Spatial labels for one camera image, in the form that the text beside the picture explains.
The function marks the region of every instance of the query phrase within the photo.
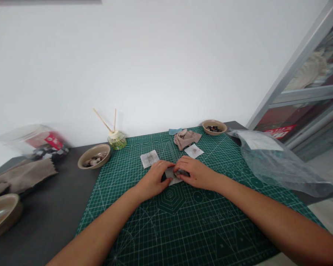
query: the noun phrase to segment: ceramic bowl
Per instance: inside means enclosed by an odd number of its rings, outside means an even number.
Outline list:
[[[6,194],[0,197],[0,235],[20,219],[22,209],[19,195]]]
[[[207,129],[208,126],[218,126],[218,129],[221,130],[221,132],[213,132]],[[220,121],[217,120],[206,120],[202,122],[202,127],[206,134],[209,134],[211,136],[218,136],[221,135],[222,133],[225,133],[227,131],[227,126],[223,124]]]
[[[94,166],[90,166],[90,167],[83,166],[83,164],[87,160],[89,160],[91,157],[94,157],[97,154],[103,153],[103,152],[106,152],[107,155],[98,164],[96,164]],[[78,167],[80,169],[96,169],[96,168],[103,166],[105,163],[107,163],[107,161],[110,159],[110,157],[111,157],[111,147],[108,144],[99,144],[99,145],[92,147],[91,149],[88,149],[86,152],[84,152],[84,154],[78,160]]]

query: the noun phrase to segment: green liquid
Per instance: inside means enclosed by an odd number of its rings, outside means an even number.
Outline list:
[[[119,140],[119,141],[116,141],[116,142],[113,142],[110,144],[114,150],[120,150],[120,149],[123,149],[127,145],[127,140],[122,139],[122,140]]]

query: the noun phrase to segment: forearm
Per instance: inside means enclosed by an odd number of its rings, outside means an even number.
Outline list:
[[[333,235],[316,223],[223,175],[214,190],[240,208],[294,262],[333,265]]]
[[[62,249],[48,265],[102,265],[118,234],[140,203],[141,200],[134,189],[128,190]]]

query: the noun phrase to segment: clear plastic container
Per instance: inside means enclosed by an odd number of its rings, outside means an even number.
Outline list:
[[[57,161],[69,152],[58,134],[47,126],[28,125],[6,132],[0,143],[31,160],[51,158]]]
[[[110,132],[107,140],[114,150],[123,149],[127,145],[125,135],[118,130],[115,130],[113,133]]]

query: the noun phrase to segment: hand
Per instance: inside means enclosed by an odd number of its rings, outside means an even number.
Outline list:
[[[179,169],[189,172],[190,177],[180,174],[178,175],[178,178],[193,187],[203,188],[206,190],[216,190],[217,181],[224,177],[223,175],[208,168],[199,160],[195,160],[189,156],[183,156],[179,159],[174,167],[174,172]]]
[[[168,161],[157,161],[138,184],[132,188],[141,200],[141,203],[160,194],[169,185],[172,178],[167,178],[164,182],[161,182],[161,179],[166,169],[174,165]]]

